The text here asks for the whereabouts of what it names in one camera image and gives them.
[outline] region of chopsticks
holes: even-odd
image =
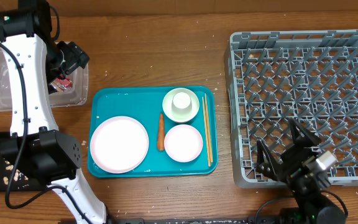
[[[211,144],[211,129],[209,127],[209,112],[208,112],[208,100],[205,94],[203,97],[203,113],[204,113],[204,127],[205,127],[205,141],[206,141],[206,152],[208,156],[208,167],[214,162],[212,157],[212,144]]]

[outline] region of wooden table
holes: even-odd
[[[223,53],[237,31],[358,29],[358,11],[215,14],[198,16],[72,17],[61,19],[60,40],[76,42],[89,62],[88,101],[53,109],[60,129],[79,142],[89,139],[92,98],[103,88],[124,86],[205,85],[215,93],[219,165],[210,175],[142,179],[97,179],[83,172],[117,218],[219,218],[253,215],[266,200],[285,189],[240,189],[232,178],[229,101]],[[11,113],[0,113],[0,131],[8,131]],[[348,223],[358,223],[358,187],[331,187],[349,209]],[[13,193],[18,204],[34,193]],[[284,200],[264,214],[295,206]],[[0,223],[56,223],[72,218],[61,200],[49,193],[26,208],[10,210],[0,193]]]

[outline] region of pink plate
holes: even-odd
[[[135,169],[149,150],[149,136],[137,120],[116,116],[105,120],[91,138],[91,155],[102,170],[121,174]]]
[[[203,137],[194,127],[181,124],[169,130],[164,147],[174,161],[190,162],[203,150]]]

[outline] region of white cup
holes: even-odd
[[[172,115],[178,119],[189,116],[191,113],[191,98],[185,92],[179,92],[172,99]]]

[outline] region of wooden utensil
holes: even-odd
[[[208,167],[210,167],[210,166],[211,166],[211,158],[209,157],[208,130],[207,130],[207,125],[206,125],[206,114],[205,114],[205,102],[204,102],[204,97],[203,97],[203,114],[204,114],[206,155],[207,155],[207,158],[208,158]]]
[[[205,114],[206,114],[206,127],[208,130],[209,159],[210,159],[211,163],[213,163],[214,158],[212,156],[211,127],[209,126],[208,100],[206,97],[206,93],[205,93]]]
[[[158,137],[157,137],[157,149],[160,152],[164,151],[164,139],[165,139],[164,115],[160,113],[160,121],[158,125]]]

